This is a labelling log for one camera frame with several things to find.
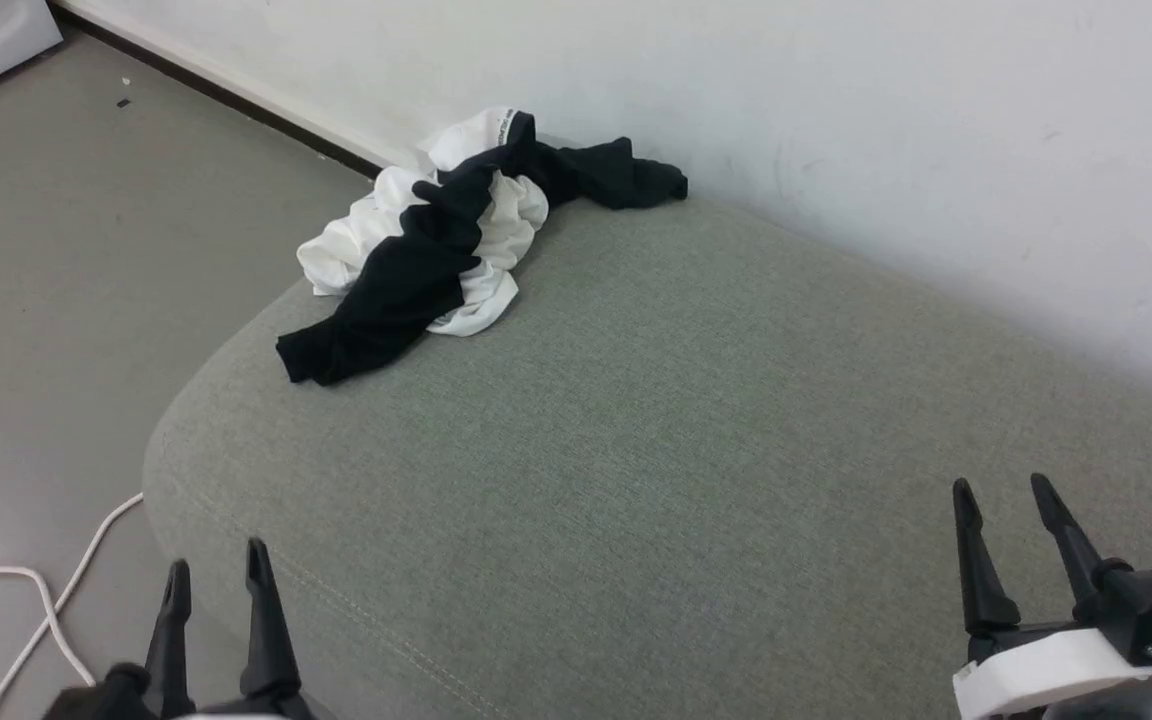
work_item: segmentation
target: clothing pile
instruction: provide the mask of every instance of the clothing pile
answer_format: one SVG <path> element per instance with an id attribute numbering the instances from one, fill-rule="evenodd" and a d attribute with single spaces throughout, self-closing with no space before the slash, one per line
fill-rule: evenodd
<path id="1" fill-rule="evenodd" d="M 391 363 L 420 333 L 471 336 L 518 293 L 509 275 L 550 210 L 576 197 L 650 209 L 687 197 L 673 165 L 634 158 L 628 138 L 554 149 L 535 118 L 494 108 L 431 142 L 435 177 L 385 168 L 296 255 L 316 295 L 344 295 L 335 313 L 278 339 L 293 382 L 333 384 Z"/>

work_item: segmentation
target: couch cushion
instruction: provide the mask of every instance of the couch cushion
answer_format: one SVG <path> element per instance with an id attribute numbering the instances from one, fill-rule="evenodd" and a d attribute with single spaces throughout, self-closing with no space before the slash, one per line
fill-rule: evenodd
<path id="1" fill-rule="evenodd" d="M 950 483 L 1026 620 L 1070 597 L 1029 497 L 1152 564 L 1152 397 L 735 210 L 559 210 L 479 336 L 291 386 L 293 287 L 147 448 L 150 518 L 247 637 L 243 540 L 341 717 L 942 717 Z"/>

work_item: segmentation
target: power cord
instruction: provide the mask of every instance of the power cord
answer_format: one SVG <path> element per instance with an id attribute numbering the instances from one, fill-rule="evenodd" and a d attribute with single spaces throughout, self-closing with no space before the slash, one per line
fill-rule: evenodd
<path id="1" fill-rule="evenodd" d="M 145 498 L 145 493 L 136 493 L 136 495 L 128 498 L 127 502 L 115 507 L 114 511 L 109 513 L 101 521 L 99 528 L 96 529 L 96 535 L 92 537 L 92 541 L 88 545 L 88 552 L 83 553 L 83 559 L 78 561 L 78 568 L 74 569 L 74 575 L 70 575 L 69 583 L 65 585 L 65 591 L 60 593 L 56 598 L 55 605 L 51 602 L 51 593 L 47 592 L 47 583 L 41 578 L 41 575 L 31 570 L 29 568 L 18 568 L 15 564 L 3 564 L 0 566 L 0 575 L 23 575 L 23 577 L 33 581 L 33 584 L 38 586 L 38 594 L 41 597 L 41 608 L 46 611 L 47 619 L 41 621 L 38 629 L 35 630 L 33 637 L 29 638 L 29 643 L 24 646 L 24 650 L 20 651 L 20 655 L 15 659 L 12 667 L 8 669 L 8 674 L 3 676 L 0 682 L 0 700 L 3 699 L 3 694 L 8 691 L 15 676 L 20 674 L 20 667 L 23 667 L 29 660 L 29 657 L 33 654 L 38 643 L 41 642 L 41 636 L 51 629 L 51 637 L 56 638 L 56 647 L 60 647 L 60 652 L 63 653 L 65 660 L 69 661 L 69 665 L 74 666 L 74 669 L 83 679 L 84 683 L 89 685 L 96 684 L 96 679 L 92 679 L 91 670 L 83 665 L 78 657 L 74 654 L 74 647 L 69 647 L 69 641 L 65 638 L 65 634 L 60 630 L 60 619 L 59 612 L 65 608 L 65 604 L 69 602 L 70 596 L 74 594 L 74 589 L 78 586 L 78 583 L 83 578 L 83 573 L 86 573 L 88 564 L 92 560 L 92 555 L 96 555 L 96 547 L 100 546 L 100 540 L 105 538 L 105 533 L 109 531 L 109 525 L 114 524 L 114 520 L 119 520 L 124 511 L 131 510 L 132 507 L 141 505 L 141 501 Z"/>

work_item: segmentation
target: baseboard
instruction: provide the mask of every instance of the baseboard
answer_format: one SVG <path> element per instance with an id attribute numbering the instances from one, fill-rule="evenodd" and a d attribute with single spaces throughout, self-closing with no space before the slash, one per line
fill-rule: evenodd
<path id="1" fill-rule="evenodd" d="M 50 5 L 61 22 L 82 29 L 166 76 L 305 143 L 367 177 L 374 179 L 376 173 L 387 165 L 406 164 L 407 152 L 387 147 L 374 138 L 361 137 L 353 129 L 332 122 L 323 111 L 271 88 L 268 83 L 223 67 L 145 26 L 139 20 L 88 0 L 50 0 Z"/>

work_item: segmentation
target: black fabric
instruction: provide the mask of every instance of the black fabric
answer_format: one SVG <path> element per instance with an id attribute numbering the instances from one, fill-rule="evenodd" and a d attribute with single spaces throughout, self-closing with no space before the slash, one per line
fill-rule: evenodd
<path id="1" fill-rule="evenodd" d="M 293 382 L 340 382 L 392 363 L 439 316 L 465 304 L 460 275 L 479 264 L 479 217 L 492 204 L 495 170 L 526 176 L 556 209 L 589 197 L 607 209 L 650 209 L 687 197 L 679 168 L 634 158 L 627 137 L 584 149 L 553 149 L 536 141 L 535 118 L 517 113 L 499 147 L 440 173 L 442 185 L 419 182 L 414 194 L 429 205 L 404 210 L 401 236 L 367 256 L 338 310 L 323 323 L 278 339 Z"/>
<path id="2" fill-rule="evenodd" d="M 139 665 L 120 662 L 90 688 L 69 688 L 51 703 L 41 720 L 157 720 L 141 696 L 150 675 Z"/>

